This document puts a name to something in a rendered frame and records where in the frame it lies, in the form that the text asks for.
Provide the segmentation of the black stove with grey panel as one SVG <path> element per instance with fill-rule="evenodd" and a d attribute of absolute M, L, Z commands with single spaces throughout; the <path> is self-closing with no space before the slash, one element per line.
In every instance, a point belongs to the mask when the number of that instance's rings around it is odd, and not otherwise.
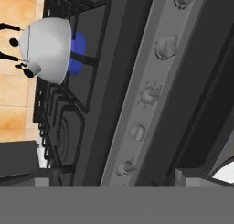
<path fill-rule="evenodd" d="M 66 18 L 73 37 L 86 38 L 77 75 L 51 84 L 39 81 L 33 119 L 42 139 L 47 165 L 61 186 L 137 186 L 144 158 L 154 137 L 180 61 L 187 36 L 203 0 L 186 9 L 174 0 L 45 0 L 44 17 Z M 162 37 L 177 36 L 176 54 L 166 60 L 154 52 Z M 146 82 L 163 85 L 160 100 L 143 107 L 139 91 Z M 218 135 L 234 113 L 234 23 L 203 93 L 197 118 L 184 141 L 177 168 L 207 171 L 221 149 Z M 129 136 L 134 123 L 143 123 L 141 142 Z M 115 167 L 135 158 L 137 170 L 117 176 Z M 163 186 L 174 182 L 174 172 Z"/>

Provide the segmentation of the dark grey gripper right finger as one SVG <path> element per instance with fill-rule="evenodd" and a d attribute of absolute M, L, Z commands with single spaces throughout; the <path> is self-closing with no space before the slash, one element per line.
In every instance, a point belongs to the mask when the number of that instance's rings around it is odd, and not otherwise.
<path fill-rule="evenodd" d="M 230 183 L 208 176 L 206 173 L 191 168 L 175 170 L 176 186 L 230 186 Z"/>

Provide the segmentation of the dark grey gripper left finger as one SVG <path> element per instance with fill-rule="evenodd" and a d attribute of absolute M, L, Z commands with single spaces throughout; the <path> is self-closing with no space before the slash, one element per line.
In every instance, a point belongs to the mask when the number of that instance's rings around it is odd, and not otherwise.
<path fill-rule="evenodd" d="M 39 167 L 37 143 L 0 143 L 0 186 L 48 186 L 49 171 Z"/>

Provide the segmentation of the blue burner flame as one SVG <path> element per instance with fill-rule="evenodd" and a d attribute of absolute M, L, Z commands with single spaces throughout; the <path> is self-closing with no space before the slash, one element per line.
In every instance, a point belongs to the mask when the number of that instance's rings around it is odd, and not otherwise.
<path fill-rule="evenodd" d="M 86 38 L 80 32 L 76 33 L 76 37 L 71 41 L 71 51 L 74 53 L 78 53 L 80 55 L 84 55 L 86 50 Z M 82 68 L 82 64 L 73 59 L 69 59 L 68 72 L 70 75 L 77 75 Z"/>

